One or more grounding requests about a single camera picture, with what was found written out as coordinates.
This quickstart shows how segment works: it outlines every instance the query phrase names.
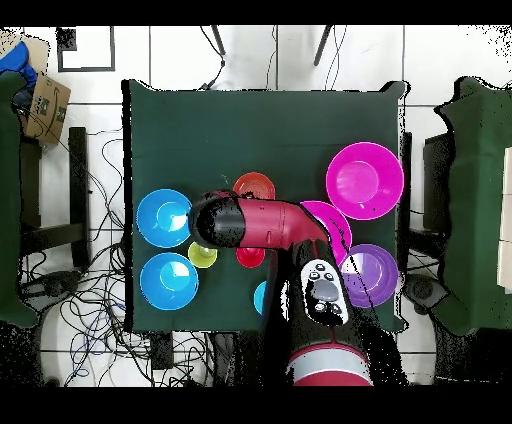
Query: white tiled floor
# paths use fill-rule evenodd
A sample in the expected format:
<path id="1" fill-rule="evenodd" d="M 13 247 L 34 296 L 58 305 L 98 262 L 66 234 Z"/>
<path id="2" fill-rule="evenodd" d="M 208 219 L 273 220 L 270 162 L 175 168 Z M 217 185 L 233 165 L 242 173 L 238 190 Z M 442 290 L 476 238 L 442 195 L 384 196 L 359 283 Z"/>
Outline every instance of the white tiled floor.
<path id="1" fill-rule="evenodd" d="M 121 128 L 120 81 L 123 78 L 141 80 L 155 89 L 194 89 L 211 81 L 220 67 L 219 57 L 213 52 L 199 27 L 116 26 L 114 72 L 58 73 L 55 28 L 27 27 L 24 30 L 29 35 L 49 42 L 51 50 L 48 74 L 71 89 L 70 105 L 61 136 L 64 144 L 67 144 L 70 126 L 85 126 L 91 134 Z M 210 28 L 205 27 L 205 30 L 215 44 Z M 344 25 L 336 27 L 338 44 L 344 30 Z M 220 26 L 219 31 L 227 52 L 226 66 L 214 88 L 265 88 L 269 59 L 275 48 L 272 25 Z M 279 90 L 324 88 L 336 47 L 331 32 L 320 65 L 313 66 L 322 31 L 322 25 L 279 26 Z M 65 52 L 63 60 L 67 61 L 67 66 L 76 63 L 84 66 L 105 66 L 103 62 L 108 60 L 105 55 L 104 33 L 105 28 L 89 31 L 78 28 L 77 37 L 98 34 L 99 53 L 96 57 L 93 53 L 81 51 L 80 47 L 78 52 Z M 510 81 L 512 62 L 510 53 L 504 48 L 505 43 L 506 40 L 500 39 L 496 28 L 482 30 L 467 26 L 348 26 L 340 48 L 340 70 L 334 84 L 335 89 L 379 90 L 391 80 L 405 80 L 411 85 L 411 91 L 406 97 L 405 124 L 406 130 L 413 134 L 413 210 L 423 211 L 424 140 L 446 131 L 445 124 L 433 112 L 433 107 L 452 98 L 453 84 L 461 76 L 480 76 L 497 86 Z M 275 89 L 275 65 L 274 56 L 268 76 L 268 87 L 272 90 Z M 335 61 L 328 88 L 332 85 L 336 66 Z M 91 135 L 88 138 L 89 170 L 101 181 L 109 198 L 121 180 L 101 157 L 101 150 L 108 140 L 121 136 L 119 132 L 111 132 Z M 122 168 L 123 151 L 120 141 L 110 143 L 105 148 L 105 155 L 116 167 Z M 68 166 L 67 152 L 62 146 L 44 150 L 41 161 L 40 208 L 45 226 L 69 222 Z M 94 229 L 100 226 L 104 217 L 105 202 L 93 183 L 90 187 L 91 238 L 95 238 L 97 232 Z M 123 195 L 121 187 L 112 200 L 111 208 L 124 220 Z M 104 228 L 109 228 L 110 224 L 107 219 Z M 421 216 L 411 215 L 411 226 L 421 228 Z M 120 237 L 121 232 L 113 233 L 114 241 L 119 241 Z M 97 252 L 109 244 L 110 233 L 101 231 L 92 243 L 92 250 Z M 69 247 L 51 249 L 47 253 L 48 261 L 38 271 L 45 273 L 72 268 Z M 31 255 L 30 266 L 37 263 L 40 257 L 38 254 Z M 419 265 L 412 258 L 410 264 Z M 108 260 L 104 255 L 95 263 L 93 270 L 107 268 Z M 118 294 L 122 294 L 122 286 L 116 289 L 119 290 Z M 80 325 L 70 312 L 69 306 L 64 305 L 63 314 L 73 325 Z M 411 381 L 428 384 L 432 381 L 436 351 L 432 324 L 428 317 L 417 315 L 412 304 L 405 299 L 402 300 L 402 315 L 409 323 L 407 330 L 397 337 L 403 368 Z M 61 318 L 59 306 L 52 308 L 45 320 L 42 337 L 42 363 L 46 376 L 57 376 L 64 381 L 72 372 L 69 346 L 75 334 L 76 330 Z M 75 340 L 74 348 L 79 347 L 76 344 L 78 342 L 80 341 Z M 87 377 L 75 378 L 72 386 L 97 385 L 100 375 L 112 359 L 109 353 L 101 353 L 101 345 L 98 344 L 97 349 L 98 355 L 92 355 L 91 363 L 87 361 L 84 365 L 90 371 L 92 364 L 96 383 L 90 373 Z M 202 378 L 202 372 L 204 370 L 199 367 L 194 371 L 199 373 L 197 378 Z M 162 378 L 163 372 L 159 373 L 155 373 L 156 380 Z M 116 361 L 111 374 L 117 386 L 149 385 L 129 358 Z M 101 386 L 109 385 L 112 382 L 105 375 Z"/>

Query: magenta bowl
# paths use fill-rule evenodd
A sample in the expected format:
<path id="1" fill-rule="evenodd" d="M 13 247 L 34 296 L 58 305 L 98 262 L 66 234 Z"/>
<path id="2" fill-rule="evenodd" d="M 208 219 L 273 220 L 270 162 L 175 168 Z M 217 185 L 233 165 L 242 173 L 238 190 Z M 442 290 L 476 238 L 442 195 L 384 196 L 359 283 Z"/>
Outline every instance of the magenta bowl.
<path id="1" fill-rule="evenodd" d="M 345 217 L 329 203 L 308 200 L 301 202 L 308 212 L 318 219 L 331 236 L 331 248 L 336 259 L 336 265 L 340 265 L 352 247 L 352 231 Z"/>
<path id="2" fill-rule="evenodd" d="M 363 141 L 341 150 L 325 178 L 331 203 L 349 218 L 387 214 L 400 200 L 404 172 L 397 157 L 380 144 Z"/>

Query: blue bowl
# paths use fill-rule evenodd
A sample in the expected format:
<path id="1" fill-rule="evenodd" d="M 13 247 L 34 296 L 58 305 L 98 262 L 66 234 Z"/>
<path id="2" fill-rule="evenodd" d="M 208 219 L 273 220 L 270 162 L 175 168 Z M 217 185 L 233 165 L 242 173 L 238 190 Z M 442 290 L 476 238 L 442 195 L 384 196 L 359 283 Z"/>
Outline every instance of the blue bowl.
<path id="1" fill-rule="evenodd" d="M 263 297 L 265 296 L 266 281 L 263 281 L 256 290 L 254 290 L 254 307 L 260 315 L 263 314 Z"/>
<path id="2" fill-rule="evenodd" d="M 187 306 L 197 293 L 199 277 L 194 265 L 177 253 L 153 256 L 140 272 L 140 288 L 146 300 L 162 311 Z"/>
<path id="3" fill-rule="evenodd" d="M 178 246 L 190 236 L 188 213 L 191 207 L 190 201 L 178 191 L 152 191 L 139 203 L 137 227 L 153 246 Z"/>

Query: plastic bowl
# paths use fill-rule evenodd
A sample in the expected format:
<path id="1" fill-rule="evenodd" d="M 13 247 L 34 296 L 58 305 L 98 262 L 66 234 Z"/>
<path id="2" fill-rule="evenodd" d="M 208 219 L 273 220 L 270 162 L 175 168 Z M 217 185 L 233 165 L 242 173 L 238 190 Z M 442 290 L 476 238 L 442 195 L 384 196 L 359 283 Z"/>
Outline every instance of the plastic bowl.
<path id="1" fill-rule="evenodd" d="M 188 213 L 191 207 L 190 201 L 178 191 L 152 191 L 139 203 L 137 228 L 154 246 L 178 246 L 190 236 Z"/>
<path id="2" fill-rule="evenodd" d="M 254 307 L 260 315 L 263 314 L 263 298 L 265 297 L 266 286 L 267 282 L 263 281 L 263 283 L 260 283 L 258 287 L 256 287 L 256 290 L 254 290 Z"/>
<path id="3" fill-rule="evenodd" d="M 354 246 L 339 268 L 353 306 L 378 306 L 395 292 L 398 267 L 393 256 L 382 247 L 373 244 Z"/>
<path id="4" fill-rule="evenodd" d="M 140 272 L 140 288 L 157 309 L 175 311 L 187 306 L 197 293 L 199 277 L 190 261 L 177 253 L 153 256 Z"/>
<path id="5" fill-rule="evenodd" d="M 352 231 L 345 217 L 329 203 L 307 200 L 300 203 L 318 219 L 331 236 L 331 248 L 336 264 L 340 265 L 352 247 Z"/>
<path id="6" fill-rule="evenodd" d="M 380 144 L 360 142 L 341 150 L 326 174 L 331 203 L 349 218 L 387 214 L 400 200 L 404 173 L 397 157 Z"/>
<path id="7" fill-rule="evenodd" d="M 188 248 L 188 259 L 197 268 L 209 268 L 217 260 L 217 249 L 199 246 L 194 241 Z"/>
<path id="8" fill-rule="evenodd" d="M 265 249 L 259 247 L 239 247 L 235 252 L 236 260 L 246 268 L 256 268 L 265 259 Z"/>
<path id="9" fill-rule="evenodd" d="M 252 192 L 257 199 L 275 200 L 276 190 L 270 179 L 259 172 L 249 172 L 242 175 L 233 186 L 238 195 Z"/>

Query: purple bowl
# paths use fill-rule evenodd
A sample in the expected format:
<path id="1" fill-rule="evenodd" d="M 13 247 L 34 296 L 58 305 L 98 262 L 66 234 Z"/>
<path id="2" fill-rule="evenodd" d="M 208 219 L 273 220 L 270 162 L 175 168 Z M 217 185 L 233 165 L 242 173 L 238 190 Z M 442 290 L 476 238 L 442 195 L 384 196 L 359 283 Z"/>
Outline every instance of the purple bowl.
<path id="1" fill-rule="evenodd" d="M 386 302 L 395 292 L 399 275 L 398 267 L 393 256 L 379 246 L 373 244 L 354 246 L 339 268 L 353 306 L 358 308 L 378 306 Z"/>

